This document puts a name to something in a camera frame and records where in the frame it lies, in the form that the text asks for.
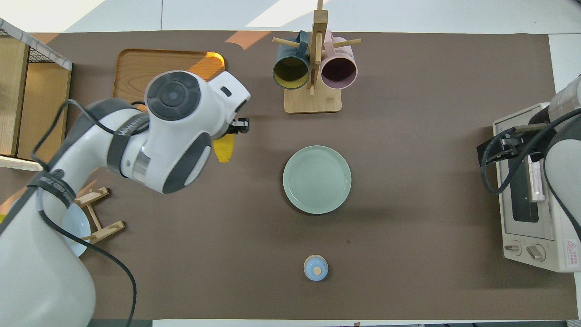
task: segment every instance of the mug rack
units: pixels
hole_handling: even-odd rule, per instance
[[[323,10],[323,1],[317,0],[317,8],[313,13],[313,28],[310,50],[309,80],[307,84],[296,90],[283,90],[286,113],[324,113],[341,110],[341,90],[327,87],[321,81],[322,48],[327,31],[328,11]],[[272,41],[298,48],[299,43],[273,37]],[[361,43],[361,39],[333,43],[334,48]]]

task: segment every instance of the black cable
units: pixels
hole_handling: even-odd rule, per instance
[[[109,134],[115,134],[115,131],[114,130],[108,128],[107,126],[105,126],[103,124],[101,124],[101,122],[99,122],[99,119],[97,119],[95,116],[93,116],[93,114],[89,110],[87,110],[85,107],[83,107],[77,101],[75,101],[73,99],[68,99],[64,103],[68,103],[68,104],[75,105],[77,108],[81,109],[85,113],[85,115],[93,122],[93,124],[97,125],[100,129],[106,131]]]
[[[62,116],[62,113],[65,109],[65,107],[67,107],[68,104],[72,104],[75,105],[76,107],[78,107],[79,109],[81,109],[81,111],[83,111],[83,113],[89,118],[89,120],[91,120],[93,122],[93,124],[97,125],[100,129],[106,131],[109,134],[115,134],[115,131],[108,128],[107,126],[101,124],[99,122],[99,120],[93,116],[93,114],[87,110],[85,107],[83,107],[81,104],[79,104],[77,101],[73,100],[73,99],[67,99],[65,102],[63,102],[60,107],[59,110],[56,113],[55,119],[52,121],[51,126],[48,128],[48,130],[46,131],[46,133],[44,133],[44,135],[42,136],[42,138],[40,139],[40,141],[37,143],[37,145],[34,146],[32,152],[30,153],[30,158],[32,158],[32,160],[38,162],[42,169],[46,172],[51,171],[51,168],[48,166],[48,164],[46,162],[44,162],[41,158],[36,156],[36,152],[38,151],[38,149],[42,146],[42,144],[46,141],[46,139],[48,138],[48,136],[52,133],[52,130],[55,129],[57,122],[59,121],[60,117]]]
[[[515,158],[514,162],[512,165],[509,166],[508,169],[508,175],[507,177],[503,180],[503,182],[500,184],[500,187],[497,189],[494,189],[490,183],[488,182],[488,178],[486,176],[486,166],[487,166],[487,162],[488,162],[488,155],[490,155],[490,151],[492,149],[492,146],[494,145],[495,142],[498,142],[498,140],[502,137],[505,136],[506,134],[510,134],[513,133],[515,131],[515,128],[512,127],[510,129],[507,129],[506,131],[502,131],[499,134],[497,134],[495,137],[492,138],[492,140],[490,140],[490,143],[486,146],[486,149],[484,151],[484,154],[482,155],[482,160],[480,161],[480,176],[482,178],[482,183],[484,184],[484,187],[486,188],[486,190],[492,194],[500,194],[502,193],[510,184],[512,177],[514,176],[514,174],[517,172],[517,169],[521,166],[522,161],[525,159],[525,157],[527,155],[529,155],[529,152],[531,151],[531,149],[539,142],[539,140],[541,138],[543,138],[549,131],[551,131],[553,128],[555,128],[557,125],[561,124],[562,122],[570,119],[571,117],[574,117],[578,114],[581,113],[581,108],[575,109],[571,112],[566,113],[565,115],[562,115],[561,117],[557,118],[555,121],[551,122],[550,124],[547,125],[547,127],[543,128],[542,130],[540,130],[526,145],[525,147],[523,147],[523,149],[521,150],[521,153],[518,155],[518,157]]]
[[[77,236],[67,232],[66,230],[62,229],[59,225],[55,224],[54,221],[52,221],[44,212],[44,209],[42,207],[42,191],[43,189],[38,188],[38,186],[31,186],[31,187],[36,187],[37,188],[37,211],[38,214],[40,215],[40,217],[42,218],[42,220],[52,229],[54,229],[55,231],[59,232],[60,234],[72,239],[73,241],[80,243],[90,249],[92,249],[93,251],[96,251],[97,253],[104,255],[106,258],[112,260],[113,262],[115,262],[119,267],[121,267],[121,269],[123,269],[123,271],[127,274],[127,276],[129,277],[129,279],[131,280],[131,286],[133,287],[133,302],[131,304],[131,312],[129,313],[129,318],[127,318],[127,324],[126,326],[129,327],[129,325],[131,324],[131,320],[133,320],[133,313],[135,312],[135,303],[137,302],[137,284],[135,282],[135,278],[133,277],[133,274],[131,273],[131,271],[129,270],[129,268],[127,268],[127,266],[125,266],[123,264],[123,262],[121,262],[119,259],[117,259],[116,257],[114,257],[111,253],[85,241],[82,240],[80,238],[78,238]]]

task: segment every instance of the yellow object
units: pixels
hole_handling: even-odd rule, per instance
[[[213,143],[214,152],[218,157],[218,161],[224,164],[230,161],[230,157],[234,151],[234,134],[226,134],[222,138],[214,140]]]

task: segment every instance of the light green plate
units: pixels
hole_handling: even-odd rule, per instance
[[[282,185],[292,204],[310,214],[337,209],[351,190],[351,170],[335,150],[312,145],[286,163]]]

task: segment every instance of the robot arm strap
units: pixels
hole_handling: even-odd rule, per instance
[[[131,136],[141,133],[147,128],[149,128],[149,116],[145,113],[139,113],[129,118],[115,131],[111,145],[109,145],[109,152],[107,153],[107,166],[109,169],[127,178],[121,172],[123,153],[125,152],[125,148],[127,148]]]
[[[75,192],[67,182],[58,176],[58,173],[38,172],[27,186],[40,187],[51,193],[61,200],[67,208],[74,202]]]

